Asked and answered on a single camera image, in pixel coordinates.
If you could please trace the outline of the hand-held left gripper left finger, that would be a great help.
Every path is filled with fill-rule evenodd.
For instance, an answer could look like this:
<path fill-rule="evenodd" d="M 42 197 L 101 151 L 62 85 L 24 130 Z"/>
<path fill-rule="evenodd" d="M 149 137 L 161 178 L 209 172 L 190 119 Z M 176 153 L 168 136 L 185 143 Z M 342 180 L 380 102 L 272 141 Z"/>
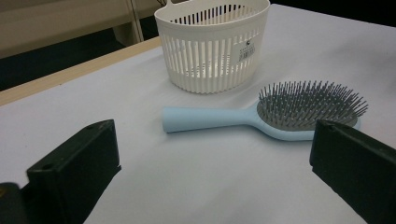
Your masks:
<path fill-rule="evenodd" d="M 91 124 L 27 170 L 34 224 L 83 224 L 121 170 L 115 123 Z"/>

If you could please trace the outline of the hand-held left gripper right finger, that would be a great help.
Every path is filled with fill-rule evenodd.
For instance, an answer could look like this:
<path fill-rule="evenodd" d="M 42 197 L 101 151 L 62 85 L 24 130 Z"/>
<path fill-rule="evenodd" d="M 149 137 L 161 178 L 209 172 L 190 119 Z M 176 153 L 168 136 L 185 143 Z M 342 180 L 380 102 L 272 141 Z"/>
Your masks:
<path fill-rule="evenodd" d="M 396 149 L 352 127 L 320 120 L 309 163 L 368 224 L 396 224 Z"/>

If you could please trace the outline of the light blue hairbrush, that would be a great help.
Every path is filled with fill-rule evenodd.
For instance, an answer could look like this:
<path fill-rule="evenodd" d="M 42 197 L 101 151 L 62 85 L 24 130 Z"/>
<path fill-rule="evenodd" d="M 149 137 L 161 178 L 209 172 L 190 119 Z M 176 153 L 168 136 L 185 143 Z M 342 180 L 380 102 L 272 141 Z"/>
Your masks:
<path fill-rule="evenodd" d="M 246 109 L 166 107 L 162 122 L 167 133 L 248 125 L 278 140 L 308 141 L 319 120 L 358 128 L 367 109 L 362 96 L 341 84 L 289 81 L 262 88 Z"/>

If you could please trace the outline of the white slotted plastic basket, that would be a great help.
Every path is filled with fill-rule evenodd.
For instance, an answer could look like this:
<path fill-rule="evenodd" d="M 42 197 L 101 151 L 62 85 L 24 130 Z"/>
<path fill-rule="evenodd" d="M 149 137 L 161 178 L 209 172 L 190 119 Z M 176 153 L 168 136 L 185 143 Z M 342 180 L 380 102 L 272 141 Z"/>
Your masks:
<path fill-rule="evenodd" d="M 256 71 L 269 0 L 168 1 L 154 13 L 169 78 L 182 90 L 217 93 Z"/>

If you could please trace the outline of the white table mat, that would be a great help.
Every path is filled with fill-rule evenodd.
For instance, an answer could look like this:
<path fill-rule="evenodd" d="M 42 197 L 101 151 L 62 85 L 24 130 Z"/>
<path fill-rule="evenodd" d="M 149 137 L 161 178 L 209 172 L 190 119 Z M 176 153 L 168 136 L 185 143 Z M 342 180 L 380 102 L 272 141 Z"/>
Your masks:
<path fill-rule="evenodd" d="M 113 119 L 120 172 L 86 224 L 365 224 L 311 170 L 310 144 L 244 126 L 165 133 L 166 106 L 244 108 L 284 80 L 329 80 L 369 105 L 362 130 L 396 148 L 396 28 L 270 7 L 256 74 L 217 94 L 173 85 L 158 39 L 0 91 L 0 182 L 81 128 Z"/>

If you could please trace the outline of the beige desk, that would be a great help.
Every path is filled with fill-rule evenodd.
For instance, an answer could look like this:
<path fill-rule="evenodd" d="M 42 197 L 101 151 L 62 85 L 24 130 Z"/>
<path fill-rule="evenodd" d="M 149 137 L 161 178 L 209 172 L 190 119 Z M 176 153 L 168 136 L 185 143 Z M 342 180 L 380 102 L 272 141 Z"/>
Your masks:
<path fill-rule="evenodd" d="M 144 40 L 140 20 L 166 0 L 0 0 L 0 59 L 112 29 L 124 46 Z"/>

